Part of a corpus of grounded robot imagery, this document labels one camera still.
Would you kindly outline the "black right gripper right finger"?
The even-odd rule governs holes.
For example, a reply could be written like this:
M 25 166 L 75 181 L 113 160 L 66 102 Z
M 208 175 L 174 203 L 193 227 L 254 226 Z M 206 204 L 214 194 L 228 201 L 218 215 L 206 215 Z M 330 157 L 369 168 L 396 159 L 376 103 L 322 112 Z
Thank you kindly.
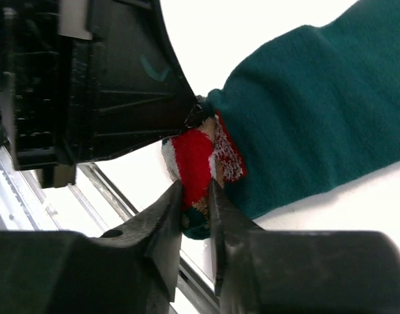
M 400 313 L 400 252 L 369 231 L 267 231 L 208 188 L 222 313 Z

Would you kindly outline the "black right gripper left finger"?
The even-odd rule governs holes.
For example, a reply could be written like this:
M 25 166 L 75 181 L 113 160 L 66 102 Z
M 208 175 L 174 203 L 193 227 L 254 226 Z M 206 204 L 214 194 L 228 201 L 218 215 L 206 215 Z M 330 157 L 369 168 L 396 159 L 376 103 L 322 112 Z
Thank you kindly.
M 0 313 L 167 313 L 180 262 L 182 184 L 100 237 L 0 232 Z

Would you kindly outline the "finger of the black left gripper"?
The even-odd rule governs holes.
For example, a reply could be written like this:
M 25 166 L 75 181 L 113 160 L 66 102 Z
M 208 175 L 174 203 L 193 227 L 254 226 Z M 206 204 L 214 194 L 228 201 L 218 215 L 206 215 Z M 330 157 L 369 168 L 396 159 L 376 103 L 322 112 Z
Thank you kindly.
M 72 41 L 69 154 L 111 160 L 199 126 L 206 115 L 172 48 L 159 1 L 90 1 Z

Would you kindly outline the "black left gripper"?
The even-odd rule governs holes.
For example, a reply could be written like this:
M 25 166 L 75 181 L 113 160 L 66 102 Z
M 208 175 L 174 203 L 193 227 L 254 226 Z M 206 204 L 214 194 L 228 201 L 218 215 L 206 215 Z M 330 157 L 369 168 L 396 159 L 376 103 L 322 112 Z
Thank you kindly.
M 43 188 L 75 183 L 64 140 L 72 44 L 89 41 L 91 1 L 0 1 L 0 150 Z

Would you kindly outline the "dark green reindeer sock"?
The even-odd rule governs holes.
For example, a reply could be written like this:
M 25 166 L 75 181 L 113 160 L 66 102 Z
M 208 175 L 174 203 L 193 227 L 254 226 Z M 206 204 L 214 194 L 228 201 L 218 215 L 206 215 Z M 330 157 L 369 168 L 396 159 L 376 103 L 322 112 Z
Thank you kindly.
M 191 239 L 210 235 L 211 181 L 255 219 L 399 162 L 400 1 L 263 44 L 199 104 L 204 121 L 161 146 Z

